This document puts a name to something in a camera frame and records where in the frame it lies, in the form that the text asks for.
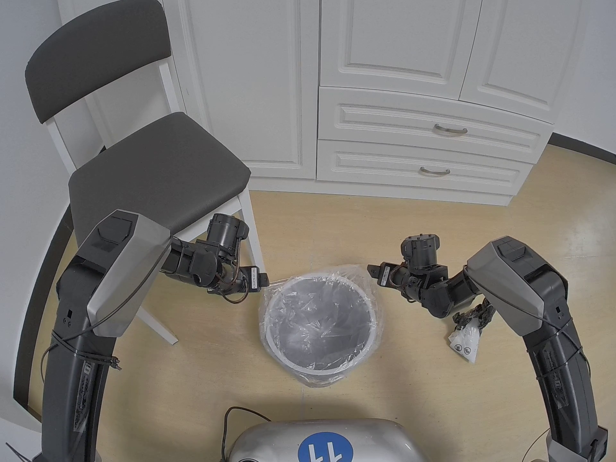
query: transparent trash bag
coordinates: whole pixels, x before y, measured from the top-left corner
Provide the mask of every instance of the transparent trash bag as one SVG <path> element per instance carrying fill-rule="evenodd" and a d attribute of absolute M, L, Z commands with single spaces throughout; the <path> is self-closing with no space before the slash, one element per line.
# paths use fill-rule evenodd
<path fill-rule="evenodd" d="M 383 328 L 377 286 L 360 266 L 340 266 L 265 288 L 261 342 L 299 381 L 324 387 L 376 350 Z"/>

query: metal handle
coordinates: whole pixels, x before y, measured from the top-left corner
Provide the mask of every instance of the metal handle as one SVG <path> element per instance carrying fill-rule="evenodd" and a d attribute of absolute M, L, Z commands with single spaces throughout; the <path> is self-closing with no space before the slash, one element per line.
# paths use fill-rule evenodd
<path fill-rule="evenodd" d="M 468 130 L 466 128 L 462 128 L 462 130 L 458 130 L 456 128 L 445 128 L 439 125 L 438 123 L 434 125 L 434 128 L 436 128 L 436 130 L 440 132 L 447 132 L 448 134 L 464 135 L 468 133 Z"/>
<path fill-rule="evenodd" d="M 425 167 L 421 166 L 420 167 L 420 172 L 422 173 L 428 173 L 428 174 L 438 174 L 438 175 L 445 175 L 445 174 L 450 174 L 451 170 L 450 169 L 446 169 L 444 171 L 431 171 L 430 169 L 426 169 Z"/>

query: cabinet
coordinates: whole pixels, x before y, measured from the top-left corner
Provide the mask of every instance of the cabinet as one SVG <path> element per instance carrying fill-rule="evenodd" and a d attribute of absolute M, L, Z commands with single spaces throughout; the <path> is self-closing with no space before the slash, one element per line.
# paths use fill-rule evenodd
<path fill-rule="evenodd" d="M 58 4 L 66 21 L 109 1 Z M 181 106 L 250 188 L 493 204 L 550 138 L 588 3 L 160 1 Z M 155 72 L 88 99 L 104 137 L 167 113 Z"/>
<path fill-rule="evenodd" d="M 458 99 L 481 0 L 321 0 L 321 85 Z"/>

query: black robot arm segment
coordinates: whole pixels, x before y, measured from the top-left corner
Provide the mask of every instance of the black robot arm segment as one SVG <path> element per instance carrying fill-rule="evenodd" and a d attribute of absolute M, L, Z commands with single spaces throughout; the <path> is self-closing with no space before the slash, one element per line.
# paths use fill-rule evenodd
<path fill-rule="evenodd" d="M 94 462 L 105 380 L 109 366 L 118 367 L 112 357 L 116 338 L 134 319 L 159 270 L 225 297 L 245 297 L 269 285 L 258 267 L 238 265 L 247 236 L 244 222 L 224 214 L 214 215 L 207 239 L 196 243 L 172 238 L 169 230 L 132 212 L 115 211 L 97 225 L 56 286 L 42 452 L 35 462 Z"/>
<path fill-rule="evenodd" d="M 599 461 L 607 430 L 597 425 L 587 361 L 567 305 L 567 281 L 524 243 L 509 236 L 488 243 L 447 278 L 437 264 L 435 235 L 402 243 L 404 262 L 368 266 L 379 286 L 398 289 L 437 318 L 483 294 L 527 346 L 541 387 L 551 462 Z"/>

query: chair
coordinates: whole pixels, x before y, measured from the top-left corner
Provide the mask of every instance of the chair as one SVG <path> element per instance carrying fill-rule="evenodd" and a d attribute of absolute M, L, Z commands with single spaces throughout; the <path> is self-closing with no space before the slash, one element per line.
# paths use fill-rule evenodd
<path fill-rule="evenodd" d="M 36 116 L 49 129 L 64 162 L 73 226 L 81 244 L 116 209 L 138 212 L 190 241 L 215 212 L 239 212 L 250 227 L 254 265 L 265 272 L 250 194 L 250 170 L 181 112 L 169 71 L 171 43 L 157 0 L 120 0 L 67 22 L 40 45 L 26 67 Z M 54 115 L 98 88 L 158 62 L 171 111 L 80 168 L 73 163 Z M 169 343 L 177 338 L 145 309 L 137 316 Z"/>

